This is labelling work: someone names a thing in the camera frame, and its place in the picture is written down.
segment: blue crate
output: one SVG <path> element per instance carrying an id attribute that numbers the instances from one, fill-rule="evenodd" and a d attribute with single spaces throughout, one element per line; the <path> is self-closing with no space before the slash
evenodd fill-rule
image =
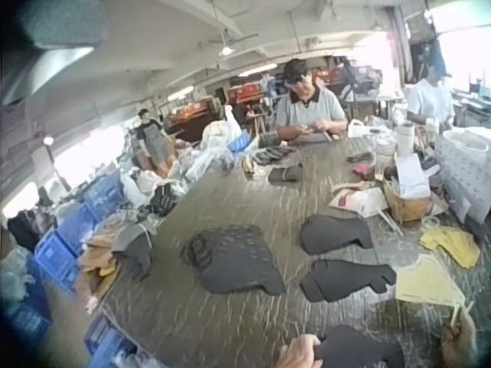
<path id="1" fill-rule="evenodd" d="M 116 330 L 110 329 L 106 333 L 106 336 L 96 350 L 87 368 L 108 368 L 120 351 L 130 354 L 134 353 L 136 350 L 136 345 L 125 339 Z"/>
<path id="2" fill-rule="evenodd" d="M 229 144 L 229 150 L 232 153 L 239 153 L 244 151 L 249 144 L 251 143 L 251 139 L 247 132 L 243 132 L 240 136 L 236 138 L 232 143 Z"/>
<path id="3" fill-rule="evenodd" d="M 29 350 L 35 350 L 51 326 L 51 313 L 42 284 L 41 272 L 32 256 L 28 256 L 28 273 L 35 279 L 27 284 L 28 296 L 9 318 L 13 331 Z"/>
<path id="4" fill-rule="evenodd" d="M 99 314 L 84 336 L 85 346 L 91 355 L 95 354 L 109 330 L 113 330 L 109 320 L 103 314 Z"/>
<path id="5" fill-rule="evenodd" d="M 66 244 L 68 250 L 78 257 L 82 251 L 82 244 L 94 231 L 99 221 L 92 213 L 87 203 L 73 211 L 55 230 L 61 240 Z"/>
<path id="6" fill-rule="evenodd" d="M 115 213 L 118 206 L 124 202 L 119 172 L 100 179 L 87 190 L 84 200 L 99 222 Z"/>
<path id="7" fill-rule="evenodd" d="M 35 260 L 58 287 L 72 296 L 77 295 L 74 284 L 81 266 L 56 232 L 47 233 L 36 245 Z"/>

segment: large work table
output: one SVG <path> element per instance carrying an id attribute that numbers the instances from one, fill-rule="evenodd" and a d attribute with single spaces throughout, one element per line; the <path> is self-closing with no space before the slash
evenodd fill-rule
<path id="1" fill-rule="evenodd" d="M 328 206 L 330 188 L 354 182 L 347 154 L 366 144 L 344 140 L 301 148 L 289 160 L 300 161 L 298 184 L 272 186 L 267 179 L 248 181 L 241 168 L 210 173 L 191 188 L 153 239 L 151 275 L 134 282 L 122 270 L 102 308 L 134 343 L 171 368 L 271 367 L 281 345 L 303 333 L 324 336 L 330 327 L 347 324 L 382 339 L 398 339 L 407 367 L 440 366 L 440 327 L 451 308 L 411 304 L 394 299 L 395 289 L 375 294 L 365 288 L 335 303 L 309 303 L 299 283 L 316 257 L 300 246 L 298 230 L 315 213 L 337 217 L 354 214 Z M 413 264 L 420 252 L 420 223 L 404 227 L 404 237 L 376 217 L 367 219 L 374 249 L 356 245 L 318 258 L 364 264 Z M 455 225 L 443 216 L 444 225 Z M 259 226 L 269 244 L 288 291 L 272 297 L 263 290 L 230 295 L 208 293 L 193 269 L 180 260 L 182 243 L 207 228 L 231 224 Z M 448 267 L 468 301 L 478 327 L 479 347 L 491 341 L 489 244 L 478 265 L 464 270 L 440 249 L 434 252 Z"/>

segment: human hand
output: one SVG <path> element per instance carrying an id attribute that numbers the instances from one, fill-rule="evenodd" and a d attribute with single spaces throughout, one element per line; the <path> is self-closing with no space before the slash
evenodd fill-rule
<path id="1" fill-rule="evenodd" d="M 442 327 L 442 357 L 445 368 L 467 368 L 477 355 L 476 325 L 465 307 L 459 308 L 454 327 Z"/>
<path id="2" fill-rule="evenodd" d="M 275 368 L 321 368 L 322 360 L 314 361 L 314 346 L 321 341 L 315 335 L 301 335 L 284 345 Z"/>
<path id="3" fill-rule="evenodd" d="M 297 132 L 299 136 L 307 136 L 312 134 L 312 129 L 306 125 L 297 126 Z"/>
<path id="4" fill-rule="evenodd" d="M 318 130 L 319 132 L 325 132 L 326 130 L 329 129 L 330 127 L 330 124 L 327 120 L 317 120 L 315 123 L 314 123 L 314 127 L 316 130 Z"/>

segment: black foam cutout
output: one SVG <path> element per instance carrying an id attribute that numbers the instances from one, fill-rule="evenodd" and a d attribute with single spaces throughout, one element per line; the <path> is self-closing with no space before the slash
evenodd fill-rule
<path id="1" fill-rule="evenodd" d="M 300 229 L 303 248 L 310 255 L 344 248 L 357 242 L 362 248 L 373 248 L 370 229 L 359 218 L 334 218 L 327 215 L 312 215 Z"/>
<path id="2" fill-rule="evenodd" d="M 387 291 L 386 284 L 395 285 L 397 274 L 388 264 L 365 265 L 348 261 L 320 260 L 301 282 L 311 303 L 339 301 L 355 291 L 370 286 L 377 294 Z"/>
<path id="3" fill-rule="evenodd" d="M 184 245 L 181 258 L 199 272 L 210 293 L 229 294 L 254 287 L 263 287 L 270 295 L 286 292 L 257 226 L 205 230 Z"/>
<path id="4" fill-rule="evenodd" d="M 332 328 L 322 344 L 314 347 L 314 354 L 316 360 L 324 360 L 325 368 L 360 368 L 378 362 L 404 368 L 404 354 L 397 341 L 375 340 L 343 325 Z"/>

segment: bright window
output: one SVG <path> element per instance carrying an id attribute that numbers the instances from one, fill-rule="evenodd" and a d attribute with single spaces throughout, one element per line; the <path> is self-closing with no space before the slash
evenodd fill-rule
<path id="1" fill-rule="evenodd" d="M 7 219 L 15 217 L 19 211 L 32 209 L 38 200 L 38 187 L 30 182 L 3 208 L 3 215 Z"/>
<path id="2" fill-rule="evenodd" d="M 442 55 L 452 77 L 450 86 L 469 91 L 469 82 L 480 79 L 491 87 L 491 27 L 452 31 L 439 37 Z"/>
<path id="3" fill-rule="evenodd" d="M 54 166 L 71 186 L 79 186 L 95 169 L 115 160 L 124 148 L 120 126 L 94 131 L 89 138 L 64 151 L 54 159 Z"/>

